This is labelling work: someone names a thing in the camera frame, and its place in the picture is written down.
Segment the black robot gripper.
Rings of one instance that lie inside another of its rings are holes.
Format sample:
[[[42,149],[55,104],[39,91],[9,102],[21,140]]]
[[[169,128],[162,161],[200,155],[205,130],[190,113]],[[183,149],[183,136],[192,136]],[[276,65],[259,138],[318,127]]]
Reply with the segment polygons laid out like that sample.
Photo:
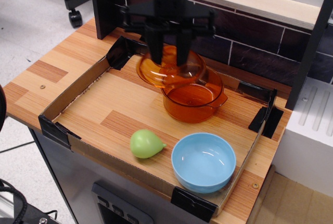
[[[177,66],[187,63],[191,41],[215,33],[215,12],[189,0],[152,0],[124,6],[124,28],[145,36],[151,59],[162,63],[164,34],[176,35]]]

